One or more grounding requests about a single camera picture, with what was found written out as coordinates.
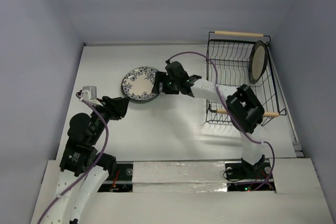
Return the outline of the grey patterned plate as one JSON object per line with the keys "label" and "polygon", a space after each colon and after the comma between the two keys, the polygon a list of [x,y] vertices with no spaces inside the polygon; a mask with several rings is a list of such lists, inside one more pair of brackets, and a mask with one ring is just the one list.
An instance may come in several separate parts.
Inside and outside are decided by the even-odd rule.
{"label": "grey patterned plate", "polygon": [[121,91],[124,96],[136,103],[147,103],[158,95],[152,93],[154,82],[149,79],[124,79],[121,83]]}

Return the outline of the blue floral white plate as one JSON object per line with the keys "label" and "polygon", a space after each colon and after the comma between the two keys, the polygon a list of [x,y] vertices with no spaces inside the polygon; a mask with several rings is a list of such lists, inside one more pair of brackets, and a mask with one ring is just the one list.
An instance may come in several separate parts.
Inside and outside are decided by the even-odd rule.
{"label": "blue floral white plate", "polygon": [[152,92],[156,72],[158,72],[156,68],[147,66],[131,70],[121,82],[122,94],[136,102],[155,99],[162,92],[162,84],[159,85],[158,93]]}

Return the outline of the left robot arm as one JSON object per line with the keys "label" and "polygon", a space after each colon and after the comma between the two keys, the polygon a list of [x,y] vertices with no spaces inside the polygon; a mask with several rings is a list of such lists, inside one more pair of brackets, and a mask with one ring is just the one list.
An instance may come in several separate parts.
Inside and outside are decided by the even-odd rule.
{"label": "left robot arm", "polygon": [[107,146],[108,123],[125,117],[130,99],[108,96],[99,99],[84,89],[76,97],[92,113],[78,113],[69,122],[54,199],[38,223],[82,223],[100,186],[116,174],[116,158],[104,150],[98,151],[95,145],[104,134],[103,147]]}

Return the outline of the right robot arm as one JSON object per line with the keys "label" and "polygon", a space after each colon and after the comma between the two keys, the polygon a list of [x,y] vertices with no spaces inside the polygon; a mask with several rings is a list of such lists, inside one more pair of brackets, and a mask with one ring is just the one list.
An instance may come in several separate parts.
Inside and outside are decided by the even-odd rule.
{"label": "right robot arm", "polygon": [[155,94],[183,94],[220,103],[240,132],[243,146],[241,171],[248,178],[260,173],[265,155],[259,147],[261,142],[253,139],[252,134],[262,122],[265,110],[250,86],[243,84],[232,88],[196,74],[190,76],[177,61],[168,63],[165,71],[157,71],[154,77],[152,92]]}

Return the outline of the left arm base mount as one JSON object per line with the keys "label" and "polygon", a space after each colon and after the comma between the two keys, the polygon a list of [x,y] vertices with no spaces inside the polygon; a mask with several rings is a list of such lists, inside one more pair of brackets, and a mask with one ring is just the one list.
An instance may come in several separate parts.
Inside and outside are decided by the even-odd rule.
{"label": "left arm base mount", "polygon": [[111,175],[110,179],[122,182],[131,182],[133,176],[133,163],[123,163],[117,162],[114,174]]}

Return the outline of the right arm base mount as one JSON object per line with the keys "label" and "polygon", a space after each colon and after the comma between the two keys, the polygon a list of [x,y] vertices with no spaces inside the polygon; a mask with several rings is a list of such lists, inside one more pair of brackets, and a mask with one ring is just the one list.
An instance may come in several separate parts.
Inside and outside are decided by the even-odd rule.
{"label": "right arm base mount", "polygon": [[266,178],[267,170],[270,171],[271,164],[262,155],[261,159],[254,165],[241,159],[240,161],[226,162],[223,177],[229,182],[241,180],[258,180]]}

